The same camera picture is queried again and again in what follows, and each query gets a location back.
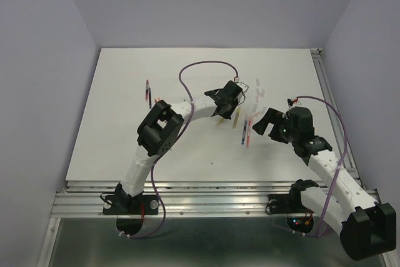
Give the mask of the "dark blue pen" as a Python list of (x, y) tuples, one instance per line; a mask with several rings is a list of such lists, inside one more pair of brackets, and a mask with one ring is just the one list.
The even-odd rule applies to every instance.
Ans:
[(247, 137), (247, 126), (248, 126), (248, 119), (249, 119), (249, 117), (248, 117), (248, 115), (245, 115), (245, 118), (244, 118), (244, 126), (243, 126), (243, 131), (242, 131), (242, 136), (241, 136), (241, 144), (242, 145), (244, 145), (245, 144), (245, 142), (246, 142), (246, 137)]

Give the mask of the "purple pen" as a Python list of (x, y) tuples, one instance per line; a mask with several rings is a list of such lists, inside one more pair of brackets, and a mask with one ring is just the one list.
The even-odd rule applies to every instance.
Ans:
[(147, 96), (148, 96), (149, 109), (152, 109), (153, 104), (152, 104), (151, 87), (148, 88)]

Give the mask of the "magenta pen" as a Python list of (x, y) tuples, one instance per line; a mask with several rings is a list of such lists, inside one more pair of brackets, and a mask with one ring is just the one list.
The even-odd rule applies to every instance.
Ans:
[(146, 80), (145, 101), (148, 102), (149, 97), (149, 80)]

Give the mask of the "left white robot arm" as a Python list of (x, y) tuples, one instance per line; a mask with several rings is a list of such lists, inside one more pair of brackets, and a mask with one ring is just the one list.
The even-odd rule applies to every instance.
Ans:
[(137, 129), (134, 161), (116, 186), (119, 208), (125, 213), (138, 209), (138, 195), (144, 191), (151, 169), (172, 148), (180, 132), (191, 121), (214, 116), (230, 119), (248, 89), (247, 84), (228, 81), (223, 88), (206, 91), (193, 100), (177, 104), (158, 101)]

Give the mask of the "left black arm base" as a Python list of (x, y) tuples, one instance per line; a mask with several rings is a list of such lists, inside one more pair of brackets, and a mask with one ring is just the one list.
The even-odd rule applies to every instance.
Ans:
[(159, 228), (150, 232), (143, 231), (147, 216), (159, 213), (161, 201), (156, 194), (136, 196), (127, 194), (119, 183), (112, 193), (101, 193), (99, 198), (103, 203), (102, 214), (116, 217), (116, 229), (119, 236), (127, 239), (145, 239), (153, 235)]

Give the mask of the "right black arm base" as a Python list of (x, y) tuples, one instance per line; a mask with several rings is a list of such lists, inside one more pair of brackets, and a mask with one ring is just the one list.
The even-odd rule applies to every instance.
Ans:
[(269, 194), (265, 212), (272, 214), (301, 214), (300, 217), (287, 217), (287, 225), (292, 233), (320, 238), (322, 223), (317, 224), (319, 232), (311, 234), (314, 226), (313, 215), (323, 211), (326, 195), (313, 180), (299, 179), (291, 185), (288, 194)]

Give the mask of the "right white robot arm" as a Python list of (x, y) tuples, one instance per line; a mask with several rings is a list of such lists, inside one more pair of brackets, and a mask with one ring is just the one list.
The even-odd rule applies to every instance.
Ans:
[(292, 144), (296, 155), (329, 190), (324, 192), (313, 180), (299, 179), (287, 194), (269, 194), (267, 214), (317, 214), (354, 261), (396, 249), (396, 211), (389, 203), (379, 203), (341, 167), (331, 145), (315, 134), (308, 108), (295, 106), (285, 113), (269, 108), (252, 128), (263, 135), (269, 124), (273, 126), (269, 137)]

